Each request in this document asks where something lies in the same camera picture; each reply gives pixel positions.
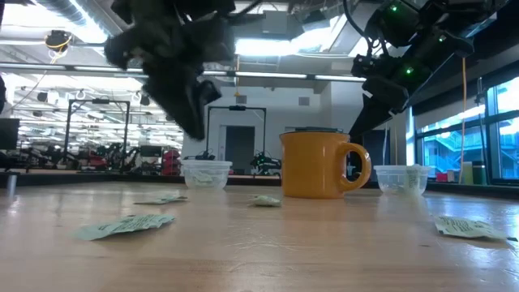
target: window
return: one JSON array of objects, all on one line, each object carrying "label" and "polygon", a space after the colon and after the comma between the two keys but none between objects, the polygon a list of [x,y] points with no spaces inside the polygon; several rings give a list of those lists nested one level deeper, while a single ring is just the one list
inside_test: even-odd
[{"label": "window", "polygon": [[418,163],[431,167],[430,177],[461,168],[465,118],[463,161],[487,161],[491,183],[519,184],[519,77],[490,88],[482,100],[485,105],[418,129]]},{"label": "window", "polygon": [[519,118],[499,122],[501,178],[519,179]]},{"label": "window", "polygon": [[[463,161],[483,161],[482,145],[479,127],[465,129]],[[423,165],[431,167],[430,177],[461,168],[461,130],[424,137],[422,149]]]},{"label": "window", "polygon": [[507,113],[511,110],[519,110],[519,77],[496,86],[498,113]]},{"label": "window", "polygon": [[480,105],[474,107],[472,109],[468,109],[463,113],[459,113],[450,118],[446,118],[445,120],[441,120],[439,122],[435,122],[431,125],[425,126],[422,128],[422,132],[445,129],[453,125],[457,125],[463,122],[463,118],[465,117],[465,122],[475,121],[479,118],[479,115],[484,117],[485,115],[485,105]]}]

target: wall vent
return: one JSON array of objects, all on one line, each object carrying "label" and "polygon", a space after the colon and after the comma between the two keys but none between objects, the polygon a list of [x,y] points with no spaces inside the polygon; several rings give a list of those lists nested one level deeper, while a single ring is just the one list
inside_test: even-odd
[{"label": "wall vent", "polygon": [[310,106],[310,97],[299,97],[300,106]]},{"label": "wall vent", "polygon": [[247,96],[237,96],[236,104],[237,105],[245,105],[247,103]]}]

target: desk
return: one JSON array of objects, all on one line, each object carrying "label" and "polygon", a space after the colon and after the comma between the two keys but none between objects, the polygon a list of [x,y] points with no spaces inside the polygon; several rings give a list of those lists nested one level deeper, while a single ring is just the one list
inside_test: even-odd
[{"label": "desk", "polygon": [[[171,193],[189,202],[133,205]],[[279,187],[185,191],[182,185],[103,182],[19,187],[0,198],[2,291],[518,291],[519,245],[446,238],[394,195],[287,198],[252,208]],[[428,212],[480,219],[518,236],[519,203],[429,193]],[[177,219],[159,230],[85,242],[81,225],[136,213]]]}]

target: mug lid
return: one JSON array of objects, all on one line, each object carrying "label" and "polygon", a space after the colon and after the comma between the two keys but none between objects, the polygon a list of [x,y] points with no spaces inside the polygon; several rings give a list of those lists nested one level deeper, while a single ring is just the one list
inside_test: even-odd
[{"label": "mug lid", "polygon": [[344,131],[339,128],[328,128],[328,127],[296,127],[295,131],[286,132],[288,133],[298,133],[298,132],[319,132],[319,133],[338,133],[344,134]]}]

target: yellow mug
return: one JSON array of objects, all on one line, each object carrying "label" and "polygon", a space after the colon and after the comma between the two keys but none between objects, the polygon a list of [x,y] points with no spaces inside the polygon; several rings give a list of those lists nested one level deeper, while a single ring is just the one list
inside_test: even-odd
[{"label": "yellow mug", "polygon": [[[325,131],[296,131],[282,134],[282,187],[286,196],[304,199],[340,199],[345,191],[359,189],[371,175],[370,155],[364,147],[348,143],[349,135]],[[362,173],[349,181],[344,173],[345,157],[356,152]]]}]

